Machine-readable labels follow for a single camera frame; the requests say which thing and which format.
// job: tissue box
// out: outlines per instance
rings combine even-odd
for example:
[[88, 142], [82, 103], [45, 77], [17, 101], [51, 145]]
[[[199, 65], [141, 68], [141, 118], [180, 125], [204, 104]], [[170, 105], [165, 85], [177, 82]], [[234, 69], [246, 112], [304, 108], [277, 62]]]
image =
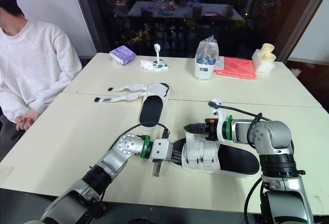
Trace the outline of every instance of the tissue box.
[[128, 49], [126, 46], [120, 46], [116, 49], [113, 49], [109, 54], [112, 57], [113, 61], [120, 65], [128, 64], [136, 57], [136, 54], [130, 49]]

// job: plastic bag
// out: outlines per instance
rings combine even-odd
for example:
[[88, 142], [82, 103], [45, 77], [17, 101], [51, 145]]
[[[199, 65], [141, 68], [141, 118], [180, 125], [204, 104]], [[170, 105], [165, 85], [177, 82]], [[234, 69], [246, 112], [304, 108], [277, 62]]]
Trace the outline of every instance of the plastic bag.
[[218, 44], [213, 35], [200, 41], [194, 58], [194, 76], [209, 79], [213, 75], [218, 55]]
[[255, 69], [251, 60], [224, 57], [224, 70], [215, 69], [215, 74], [244, 79], [255, 79]]

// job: black insole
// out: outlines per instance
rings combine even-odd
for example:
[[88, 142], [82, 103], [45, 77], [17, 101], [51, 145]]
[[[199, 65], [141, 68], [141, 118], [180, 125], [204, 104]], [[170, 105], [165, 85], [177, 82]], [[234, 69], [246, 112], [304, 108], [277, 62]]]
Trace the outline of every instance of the black insole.
[[[173, 150], [182, 151], [186, 138], [182, 138], [174, 143]], [[249, 152], [239, 148], [220, 145], [218, 150], [221, 170], [240, 174], [253, 175], [259, 171], [259, 162], [257, 157]]]
[[[139, 123], [159, 122], [163, 104], [159, 96], [149, 96], [143, 103], [139, 116]], [[154, 124], [145, 124], [145, 127], [153, 127]]]

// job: pink towel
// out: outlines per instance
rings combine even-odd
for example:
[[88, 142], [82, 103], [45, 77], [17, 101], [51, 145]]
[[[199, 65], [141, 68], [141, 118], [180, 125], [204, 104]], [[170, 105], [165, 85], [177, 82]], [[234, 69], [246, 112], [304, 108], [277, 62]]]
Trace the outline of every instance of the pink towel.
[[255, 79], [255, 69], [250, 60], [224, 57], [224, 70], [215, 70], [215, 74], [244, 79]]

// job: cable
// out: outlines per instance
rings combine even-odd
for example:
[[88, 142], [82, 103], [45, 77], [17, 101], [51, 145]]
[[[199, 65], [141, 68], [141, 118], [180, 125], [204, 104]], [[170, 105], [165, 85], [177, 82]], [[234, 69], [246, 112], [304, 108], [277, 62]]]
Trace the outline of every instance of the cable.
[[263, 186], [263, 184], [261, 184], [260, 194], [263, 194], [263, 191], [264, 191], [264, 186]]
[[244, 210], [243, 210], [243, 214], [245, 216], [245, 221], [246, 221], [246, 224], [250, 224], [249, 223], [249, 220], [248, 220], [248, 215], [247, 215], [247, 209], [248, 209], [248, 204], [249, 204], [249, 200], [250, 200], [250, 197], [253, 193], [253, 191], [255, 190], [255, 188], [257, 187], [257, 185], [262, 181], [262, 178], [259, 178], [255, 184], [252, 186], [252, 188], [250, 189], [249, 193], [248, 193], [248, 196], [246, 198], [246, 202], [245, 202], [245, 207], [244, 207]]
[[104, 198], [104, 195], [105, 195], [105, 192], [106, 192], [106, 189], [102, 192], [102, 195], [101, 195], [101, 198], [99, 200], [99, 202], [97, 203], [97, 206], [94, 208], [94, 211], [93, 213], [91, 214], [90, 218], [88, 219], [88, 221], [86, 222], [86, 224], [89, 224], [96, 216], [99, 208], [101, 207], [102, 205], [102, 202], [103, 202], [103, 198]]
[[137, 125], [134, 125], [133, 127], [129, 128], [128, 130], [126, 130], [125, 132], [123, 132], [115, 141], [114, 143], [111, 145], [111, 147], [108, 149], [108, 151], [110, 151], [111, 149], [113, 149], [114, 145], [119, 141], [119, 139], [126, 133], [130, 132], [132, 129], [135, 129], [141, 125], [146, 125], [146, 124], [156, 124], [159, 125], [161, 127], [163, 127], [165, 130], [168, 130], [168, 128], [165, 125], [162, 125], [161, 123], [158, 122], [144, 122], [144, 123], [139, 123]]
[[[249, 112], [243, 111], [243, 110], [238, 109], [238, 108], [235, 108], [235, 107], [228, 107], [228, 106], [217, 105], [216, 103], [214, 103], [214, 102], [212, 102], [212, 101], [209, 101], [209, 102], [208, 102], [208, 106], [209, 106], [209, 107], [212, 107], [212, 108], [230, 109], [230, 110], [237, 111], [237, 112], [243, 113], [243, 114], [245, 114], [245, 115], [250, 115], [250, 116], [254, 116], [254, 117], [257, 116], [257, 115], [255, 115], [255, 114], [253, 114], [253, 113], [249, 113]], [[261, 119], [263, 119], [263, 120], [267, 120], [267, 121], [270, 121], [270, 119], [267, 119], [267, 118], [265, 118], [265, 117], [261, 117]]]
[[253, 125], [261, 119], [262, 115], [263, 115], [262, 113], [259, 113], [259, 114], [256, 115], [256, 117], [252, 120], [252, 122], [251, 122], [251, 124], [250, 124], [250, 126], [248, 128], [248, 131], [247, 131], [247, 141], [248, 141], [248, 144], [252, 148], [254, 148], [254, 149], [256, 149], [256, 148], [255, 148], [255, 145], [252, 144], [251, 141], [250, 141], [250, 133], [251, 133], [251, 130], [253, 128]]

